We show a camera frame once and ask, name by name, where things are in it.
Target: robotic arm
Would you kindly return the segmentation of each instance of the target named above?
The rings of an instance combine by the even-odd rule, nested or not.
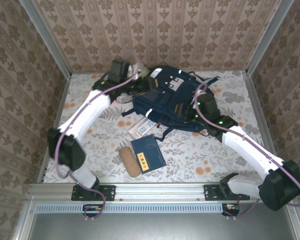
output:
[[[300,194],[300,171],[294,161],[285,162],[271,154],[250,138],[235,120],[221,115],[213,94],[200,92],[194,102],[196,111],[190,110],[187,117],[204,125],[211,136],[239,153],[260,176],[229,174],[220,181],[225,198],[244,194],[261,199],[268,208],[277,211]]]
[[[62,133],[67,129],[63,137],[60,151],[58,153],[59,164],[68,166],[75,178],[89,189],[99,189],[99,180],[83,164],[86,154],[80,146],[80,142],[90,125],[122,93],[135,95],[143,91],[152,89],[151,79],[140,79],[136,77],[134,81],[121,88],[111,91],[109,94],[103,94],[91,101],[94,97],[123,83],[128,75],[130,64],[121,59],[115,59],[112,62],[111,71],[108,74],[108,80],[99,80],[92,87],[92,91],[76,111],[76,113],[59,129],[51,128],[48,131],[48,147],[50,156],[55,157],[57,142]],[[197,97],[197,105],[204,117],[215,125],[229,129],[224,131],[218,127],[208,124],[204,119],[198,116],[196,110],[191,108],[186,116],[187,120],[198,121],[205,125],[208,133],[216,137],[230,148],[238,152],[253,168],[257,171],[260,178],[251,178],[232,173],[220,181],[222,193],[227,197],[228,194],[244,194],[254,198],[261,199],[270,209],[277,211],[289,201],[300,194],[299,187],[282,171],[284,168],[300,183],[300,171],[294,161],[284,162],[281,158],[274,156],[257,142],[253,141],[238,126],[237,122],[229,116],[220,114],[216,100],[213,94],[203,93]],[[234,134],[235,131],[244,136],[244,138]],[[253,145],[267,153],[272,160],[269,160],[264,154],[257,150]]]

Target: id card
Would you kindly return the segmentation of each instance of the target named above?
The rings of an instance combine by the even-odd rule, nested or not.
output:
[[[128,132],[134,139],[139,139],[149,132],[155,125],[156,124],[153,121],[143,117],[135,125],[133,125]]]

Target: brown damask wallpaper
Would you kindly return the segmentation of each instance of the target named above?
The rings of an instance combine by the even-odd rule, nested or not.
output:
[[[0,0],[0,240],[36,182],[65,79],[18,0]]]
[[[73,72],[133,49],[148,66],[245,69],[280,0],[34,0]]]
[[[300,0],[252,75],[277,154],[300,166]]]

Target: blue notebook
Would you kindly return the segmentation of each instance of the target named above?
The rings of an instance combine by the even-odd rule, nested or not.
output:
[[[131,144],[142,174],[167,165],[153,134],[133,140]]]

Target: yellow label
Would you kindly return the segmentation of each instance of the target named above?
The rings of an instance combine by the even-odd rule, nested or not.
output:
[[[148,166],[148,163],[146,161],[144,153],[143,152],[138,153],[137,156],[138,156],[142,171],[149,170],[149,166]]]

